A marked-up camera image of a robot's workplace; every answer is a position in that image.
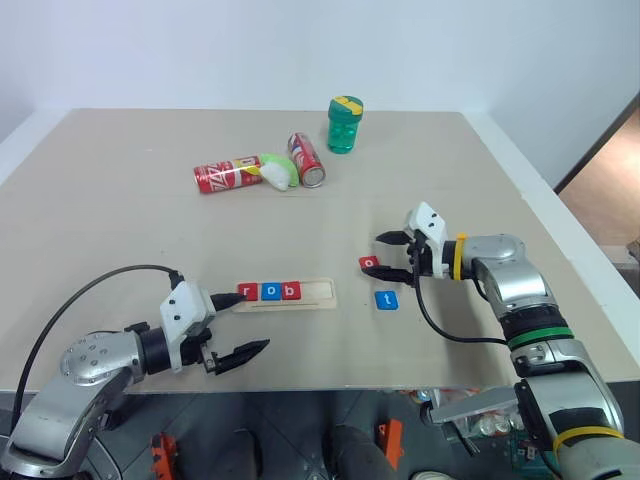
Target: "white mounting bracket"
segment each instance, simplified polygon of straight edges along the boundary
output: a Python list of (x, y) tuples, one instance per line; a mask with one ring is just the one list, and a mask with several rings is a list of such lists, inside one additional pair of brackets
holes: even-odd
[(427, 246), (431, 249), (432, 270), (435, 278), (444, 278), (449, 265), (442, 263), (444, 242), (449, 238), (444, 219), (426, 202), (421, 202), (407, 214), (404, 231), (414, 238), (418, 230), (427, 237)]
[(181, 282), (160, 305), (162, 329), (171, 368), (182, 370), (180, 345), (187, 336), (198, 335), (216, 316), (209, 292), (195, 283)]

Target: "table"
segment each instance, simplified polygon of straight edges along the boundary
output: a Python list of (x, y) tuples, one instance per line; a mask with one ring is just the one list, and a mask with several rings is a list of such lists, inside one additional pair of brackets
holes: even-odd
[[(503, 168), (459, 113), (368, 112), (349, 155), (327, 150), (326, 112), (74, 110), (0, 187), (0, 389), (15, 389), (28, 350), (50, 315), (99, 274), (134, 263), (180, 269), (212, 292), (241, 281), (329, 277), (338, 308), (223, 312), (215, 349), (262, 338), (250, 364), (219, 377), (200, 366), (164, 372), (144, 392), (491, 386), (515, 380), (508, 350), (461, 345), (435, 334), (405, 285), (365, 277), (358, 258), (406, 266), (404, 249), (375, 235), (401, 228), (425, 200), (450, 236), (512, 233), (550, 284), (577, 338), (607, 381), (640, 367), (572, 264)], [(201, 195), (192, 167), (255, 153), (284, 153), (306, 132), (325, 184), (280, 193), (259, 185)], [(374, 292), (395, 290), (400, 308), (378, 311)], [(425, 300), (448, 331), (501, 335), (468, 282), (425, 279)], [(62, 351), (93, 330), (158, 325), (168, 281), (157, 272), (111, 279), (82, 297), (48, 337), (29, 389)]]

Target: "orange object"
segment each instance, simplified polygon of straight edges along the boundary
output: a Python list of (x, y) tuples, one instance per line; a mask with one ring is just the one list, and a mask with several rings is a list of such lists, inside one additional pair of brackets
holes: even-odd
[(378, 445), (394, 470), (398, 470), (400, 457), (404, 456), (402, 448), (402, 422), (392, 418), (387, 423), (378, 425)]
[(151, 455), (153, 465), (151, 471), (156, 480), (179, 480), (175, 471), (175, 461), (178, 456), (176, 439), (164, 432), (156, 433), (151, 439)]

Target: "red block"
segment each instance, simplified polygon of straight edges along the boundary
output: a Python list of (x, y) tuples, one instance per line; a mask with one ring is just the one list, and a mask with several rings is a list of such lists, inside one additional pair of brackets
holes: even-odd
[(380, 262), (378, 262), (378, 257), (376, 257), (375, 255), (372, 255), (371, 257), (360, 257), (358, 259), (358, 262), (360, 263), (360, 268), (375, 267), (377, 265), (380, 265)]
[(239, 283), (238, 293), (246, 296), (248, 302), (256, 302), (258, 300), (258, 284), (257, 283)]
[(283, 300), (300, 300), (302, 298), (302, 290), (300, 282), (283, 282), (282, 283), (282, 299)]

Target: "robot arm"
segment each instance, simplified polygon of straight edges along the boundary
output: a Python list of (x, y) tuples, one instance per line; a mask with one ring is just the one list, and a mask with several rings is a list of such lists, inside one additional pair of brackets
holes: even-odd
[[(514, 403), (532, 440), (556, 454), (565, 480), (640, 477), (640, 445), (624, 439), (615, 398), (574, 338), (546, 281), (527, 260), (522, 241), (511, 235), (447, 240), (444, 221), (424, 202), (409, 213), (403, 231), (377, 240), (408, 244), (414, 273), (476, 283), (522, 378), (512, 392)], [(411, 272), (387, 266), (363, 271), (412, 286), (419, 281)]]
[(248, 362), (269, 340), (238, 347), (218, 358), (207, 328), (216, 312), (244, 299), (237, 294), (209, 294), (181, 282), (162, 303), (162, 327), (146, 323), (124, 332), (96, 332), (73, 343), (63, 354), (53, 379), (22, 413), (2, 454), (6, 471), (27, 478), (66, 478), (77, 473), (105, 412), (126, 387), (149, 374), (202, 363), (223, 373)]

